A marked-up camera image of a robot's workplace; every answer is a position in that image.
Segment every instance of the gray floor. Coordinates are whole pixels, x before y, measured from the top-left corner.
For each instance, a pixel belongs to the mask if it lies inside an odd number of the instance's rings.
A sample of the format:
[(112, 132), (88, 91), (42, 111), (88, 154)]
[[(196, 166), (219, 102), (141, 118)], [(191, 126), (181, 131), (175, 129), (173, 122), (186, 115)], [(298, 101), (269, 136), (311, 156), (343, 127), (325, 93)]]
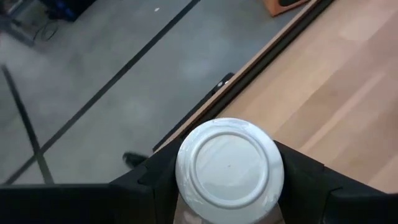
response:
[[(15, 76), (40, 143), (187, 2), (97, 0), (40, 50), (2, 38), (0, 52), (7, 55), (0, 61)], [(123, 152), (150, 155), (221, 78), (237, 72), (299, 10), (271, 18), (260, 0), (200, 1), (45, 153), (54, 181), (109, 182), (127, 172)], [(32, 154), (26, 147), (22, 162)], [(11, 149), (8, 143), (5, 151)], [(34, 164), (16, 183), (40, 183), (38, 172)]]

